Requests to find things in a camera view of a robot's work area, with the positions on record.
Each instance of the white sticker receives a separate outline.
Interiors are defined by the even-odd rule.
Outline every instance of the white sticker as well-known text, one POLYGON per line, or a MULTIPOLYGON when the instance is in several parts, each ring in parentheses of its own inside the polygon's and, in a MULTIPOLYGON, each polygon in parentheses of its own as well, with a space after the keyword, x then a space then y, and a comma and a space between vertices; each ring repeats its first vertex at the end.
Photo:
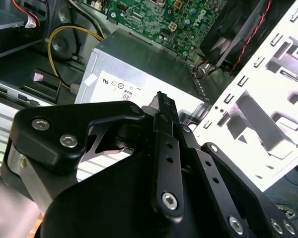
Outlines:
POLYGON ((132 101, 139 99, 141 89, 125 80, 102 71, 90 102, 132 101))
POLYGON ((35 28, 35 27, 36 27, 35 20, 32 18, 32 16, 28 15, 28 22, 26 23, 24 28, 35 28))
POLYGON ((97 77, 95 74, 91 74, 87 79, 85 79, 84 84, 86 84, 88 87, 97 80, 97 77))

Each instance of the metal frame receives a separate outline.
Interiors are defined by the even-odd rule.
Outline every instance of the metal frame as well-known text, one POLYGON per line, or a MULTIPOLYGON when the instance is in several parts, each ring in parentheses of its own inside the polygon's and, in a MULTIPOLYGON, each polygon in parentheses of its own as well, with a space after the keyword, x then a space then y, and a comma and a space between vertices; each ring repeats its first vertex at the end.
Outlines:
MULTIPOLYGON (((226 113, 229 113, 230 116, 238 113, 236 102, 245 95, 253 97, 270 117, 279 110, 284 113, 291 107, 289 100, 291 95, 298 93, 298 83, 283 77, 278 72, 274 73, 269 68, 267 69, 268 63, 276 56, 283 44, 285 42, 292 43, 290 37, 298 40, 298 0, 194 130, 200 144, 212 138, 212 141, 221 146, 234 163, 262 191, 269 188, 298 164, 298 148, 281 160, 269 156, 260 145, 259 140, 254 141, 253 147, 245 146, 245 143, 234 140, 226 124, 219 126, 218 123, 226 113)), ((291 110, 287 111, 287 116, 291 119, 298 119, 291 113, 291 110)))

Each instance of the capacitor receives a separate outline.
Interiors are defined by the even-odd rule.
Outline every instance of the capacitor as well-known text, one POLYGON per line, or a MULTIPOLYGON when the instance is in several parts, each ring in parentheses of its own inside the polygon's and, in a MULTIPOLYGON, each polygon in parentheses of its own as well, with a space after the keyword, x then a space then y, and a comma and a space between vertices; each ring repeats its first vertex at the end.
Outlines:
POLYGON ((191 9, 190 9, 190 14, 191 14, 191 15, 195 15, 195 14, 197 14, 196 9, 195 9, 195 8, 191 8, 191 9))
POLYGON ((185 19, 185 20, 184 20, 184 24, 186 24, 186 25, 190 25, 190 23, 191 23, 190 19, 185 19))

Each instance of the regulatory symbols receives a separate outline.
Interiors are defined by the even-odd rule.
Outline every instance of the regulatory symbols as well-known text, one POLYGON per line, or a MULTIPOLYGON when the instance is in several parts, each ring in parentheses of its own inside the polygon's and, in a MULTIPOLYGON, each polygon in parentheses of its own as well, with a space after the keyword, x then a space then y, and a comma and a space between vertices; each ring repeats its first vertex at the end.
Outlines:
POLYGON ((118 84, 118 88, 119 88, 119 89, 123 89, 123 88, 124 88, 124 85, 123 85, 122 83, 119 83, 119 84, 118 84))

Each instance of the blue wire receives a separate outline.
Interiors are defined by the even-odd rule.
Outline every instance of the blue wire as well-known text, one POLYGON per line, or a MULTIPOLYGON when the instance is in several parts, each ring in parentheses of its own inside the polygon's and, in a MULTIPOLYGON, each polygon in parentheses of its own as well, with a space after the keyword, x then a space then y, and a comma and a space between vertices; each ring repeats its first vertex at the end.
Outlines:
POLYGON ((291 206, 293 206, 295 209, 298 209, 298 206, 297 206, 296 204, 294 204, 294 203, 292 203, 292 202, 286 202, 286 201, 282 200, 282 199, 281 199, 279 196, 277 196, 277 195, 270 194, 270 193, 265 193, 265 195, 275 197, 275 198, 277 198, 278 200, 280 200, 282 203, 284 203, 285 205, 291 205, 291 206))
POLYGON ((292 185, 289 181, 287 181, 288 183, 289 183, 289 185, 294 189, 294 190, 296 190, 296 192, 298 193, 298 189, 294 186, 294 185, 292 185))

